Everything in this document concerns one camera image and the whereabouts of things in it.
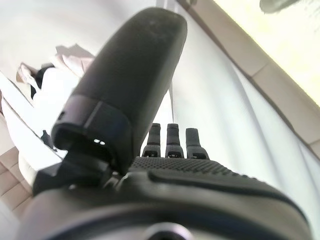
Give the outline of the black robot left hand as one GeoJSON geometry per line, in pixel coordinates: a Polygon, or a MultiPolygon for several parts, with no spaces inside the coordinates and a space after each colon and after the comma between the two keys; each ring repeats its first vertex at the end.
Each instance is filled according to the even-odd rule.
{"type": "Polygon", "coordinates": [[[110,38],[52,130],[64,159],[37,172],[18,240],[310,240],[276,188],[209,159],[197,129],[153,120],[187,37],[179,14],[151,7],[110,38]]]}

